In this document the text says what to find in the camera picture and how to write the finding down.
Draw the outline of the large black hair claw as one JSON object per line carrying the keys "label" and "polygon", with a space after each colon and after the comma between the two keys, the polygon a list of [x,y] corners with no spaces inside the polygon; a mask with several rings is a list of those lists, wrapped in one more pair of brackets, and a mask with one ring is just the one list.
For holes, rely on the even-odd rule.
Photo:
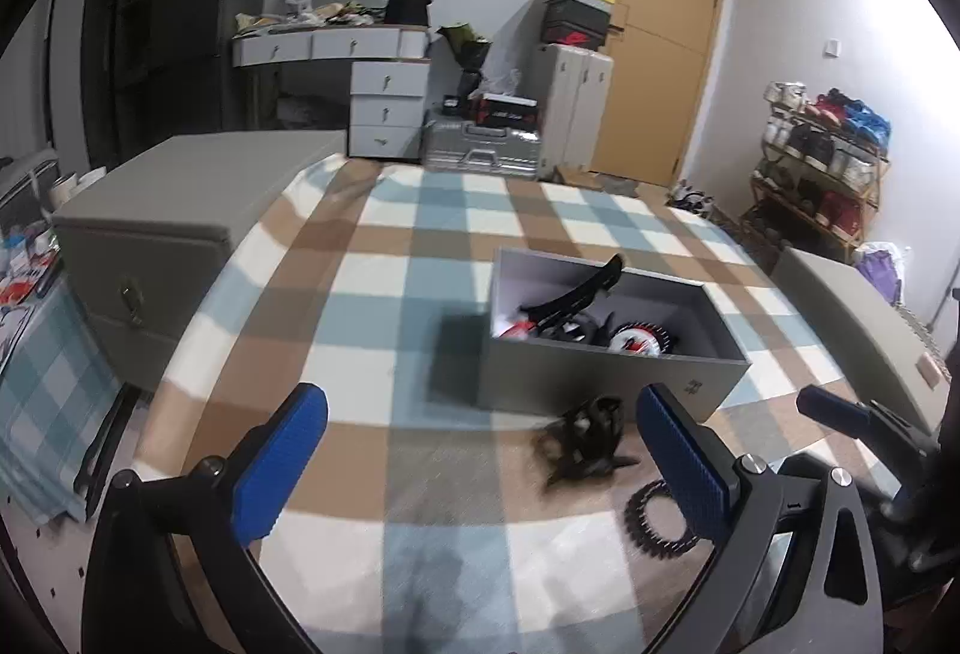
{"label": "large black hair claw", "polygon": [[619,453],[624,431],[623,400],[610,395],[581,402],[548,423],[534,443],[548,467],[545,487],[608,478],[637,466],[636,457]]}

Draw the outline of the white round flag badge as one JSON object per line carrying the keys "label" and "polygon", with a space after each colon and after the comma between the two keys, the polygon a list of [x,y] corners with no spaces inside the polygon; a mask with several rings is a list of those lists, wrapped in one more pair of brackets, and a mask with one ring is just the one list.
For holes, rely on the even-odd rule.
{"label": "white round flag badge", "polygon": [[644,322],[631,322],[618,328],[608,341],[608,350],[619,353],[633,353],[642,356],[661,356],[664,353],[665,340],[656,326]]}

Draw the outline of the long black hair claw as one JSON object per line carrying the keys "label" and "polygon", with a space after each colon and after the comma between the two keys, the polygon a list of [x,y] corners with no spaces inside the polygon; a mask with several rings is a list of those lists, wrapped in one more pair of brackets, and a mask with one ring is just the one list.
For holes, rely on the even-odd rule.
{"label": "long black hair claw", "polygon": [[623,257],[614,254],[600,269],[573,289],[539,305],[521,305],[519,313],[527,321],[534,322],[537,329],[544,331],[555,328],[582,313],[587,306],[592,305],[599,293],[610,292],[620,282],[622,272]]}

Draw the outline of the red small hair clip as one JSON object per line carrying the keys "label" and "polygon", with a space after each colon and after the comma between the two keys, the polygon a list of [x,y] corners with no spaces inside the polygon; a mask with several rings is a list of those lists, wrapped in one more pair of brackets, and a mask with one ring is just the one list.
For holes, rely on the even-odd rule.
{"label": "red small hair clip", "polygon": [[537,331],[537,324],[528,319],[519,319],[512,321],[511,324],[500,334],[500,339],[526,340]]}

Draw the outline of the purple bag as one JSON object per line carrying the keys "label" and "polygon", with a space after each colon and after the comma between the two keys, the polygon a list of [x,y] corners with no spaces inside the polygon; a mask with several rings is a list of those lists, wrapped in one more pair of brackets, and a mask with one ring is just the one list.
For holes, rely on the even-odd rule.
{"label": "purple bag", "polygon": [[892,306],[905,303],[910,248],[888,241],[867,241],[854,250],[854,268]]}

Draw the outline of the plaid bed blanket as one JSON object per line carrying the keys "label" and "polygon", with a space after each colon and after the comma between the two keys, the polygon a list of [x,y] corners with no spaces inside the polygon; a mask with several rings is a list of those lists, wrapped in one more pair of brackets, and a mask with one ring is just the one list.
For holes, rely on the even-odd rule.
{"label": "plaid bed blanket", "polygon": [[494,261],[537,251],[675,275],[747,371],[709,420],[734,452],[811,451],[890,488],[797,411],[846,381],[799,311],[718,228],[647,200],[329,157],[252,225],[190,319],[133,464],[172,477],[226,454],[295,384],[331,423],[257,560],[327,652],[638,652],[703,566],[641,553],[623,510],[656,469],[550,485],[539,418],[485,391]]}

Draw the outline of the grey open cardboard box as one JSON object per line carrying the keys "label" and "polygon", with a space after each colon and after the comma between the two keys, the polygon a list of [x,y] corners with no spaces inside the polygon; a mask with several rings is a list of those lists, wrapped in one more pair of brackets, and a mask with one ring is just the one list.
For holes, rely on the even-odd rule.
{"label": "grey open cardboard box", "polygon": [[[532,251],[501,250],[490,282],[477,400],[490,410],[560,415],[602,395],[620,397],[628,413],[647,384],[665,384],[698,422],[731,394],[750,358],[701,283],[636,271],[623,263],[620,282],[555,328],[526,340],[500,339],[521,305],[553,300],[604,264]],[[644,322],[665,340],[661,356],[608,350],[623,324]]]}

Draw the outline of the wooden shoe rack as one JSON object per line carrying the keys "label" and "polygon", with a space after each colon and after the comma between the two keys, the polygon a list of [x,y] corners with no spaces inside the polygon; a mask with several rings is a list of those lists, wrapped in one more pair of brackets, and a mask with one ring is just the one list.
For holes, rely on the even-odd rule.
{"label": "wooden shoe rack", "polygon": [[851,264],[880,211],[892,126],[838,88],[811,97],[804,83],[771,82],[763,99],[770,114],[742,225],[771,250]]}

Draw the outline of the grey bedside cabinet left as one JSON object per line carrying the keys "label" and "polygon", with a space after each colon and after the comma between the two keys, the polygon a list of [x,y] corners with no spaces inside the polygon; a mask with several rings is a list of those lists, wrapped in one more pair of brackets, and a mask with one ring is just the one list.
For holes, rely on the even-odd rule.
{"label": "grey bedside cabinet left", "polygon": [[71,288],[121,383],[158,387],[254,223],[302,168],[343,150],[342,131],[174,136],[53,212]]}

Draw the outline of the silver suitcase lying flat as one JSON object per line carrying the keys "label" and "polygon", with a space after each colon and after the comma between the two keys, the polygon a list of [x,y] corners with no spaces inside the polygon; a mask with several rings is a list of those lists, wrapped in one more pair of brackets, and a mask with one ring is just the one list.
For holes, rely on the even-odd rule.
{"label": "silver suitcase lying flat", "polygon": [[523,129],[447,116],[430,116],[423,129],[421,165],[432,170],[535,179],[539,161],[539,134]]}

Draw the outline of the white upright suitcase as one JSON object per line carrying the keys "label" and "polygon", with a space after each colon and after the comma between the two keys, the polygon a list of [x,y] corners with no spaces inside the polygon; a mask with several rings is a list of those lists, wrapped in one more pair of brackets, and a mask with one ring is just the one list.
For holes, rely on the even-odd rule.
{"label": "white upright suitcase", "polygon": [[599,142],[613,59],[589,49],[539,44],[530,56],[527,91],[539,105],[539,175],[589,170]]}

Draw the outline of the black red box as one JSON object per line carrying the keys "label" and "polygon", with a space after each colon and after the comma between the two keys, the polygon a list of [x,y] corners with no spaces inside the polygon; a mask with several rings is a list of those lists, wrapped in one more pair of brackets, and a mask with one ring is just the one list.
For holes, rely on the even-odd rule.
{"label": "black red box", "polygon": [[490,129],[519,129],[532,133],[539,119],[539,103],[516,95],[478,94],[472,98],[446,97],[439,111]]}

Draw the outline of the white dressing table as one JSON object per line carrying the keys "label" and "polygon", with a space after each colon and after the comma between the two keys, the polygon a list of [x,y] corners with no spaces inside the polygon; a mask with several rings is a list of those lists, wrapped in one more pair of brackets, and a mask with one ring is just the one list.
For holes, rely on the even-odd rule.
{"label": "white dressing table", "polygon": [[267,27],[233,38],[247,72],[302,69],[316,97],[347,106],[347,154],[415,161],[427,114],[430,33],[415,25]]}

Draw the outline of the wooden door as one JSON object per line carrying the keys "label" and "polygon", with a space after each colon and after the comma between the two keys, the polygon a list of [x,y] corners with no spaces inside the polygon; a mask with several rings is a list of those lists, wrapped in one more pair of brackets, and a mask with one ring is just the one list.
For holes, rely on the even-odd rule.
{"label": "wooden door", "polygon": [[669,186],[700,111],[724,0],[615,0],[613,59],[592,168]]}

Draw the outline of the black refrigerator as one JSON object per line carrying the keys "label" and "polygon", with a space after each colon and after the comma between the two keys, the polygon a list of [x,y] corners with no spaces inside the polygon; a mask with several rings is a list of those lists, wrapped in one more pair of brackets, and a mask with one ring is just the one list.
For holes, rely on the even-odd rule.
{"label": "black refrigerator", "polygon": [[149,30],[149,116],[161,134],[239,131],[245,80],[233,66],[239,14],[255,16],[263,0],[153,0]]}

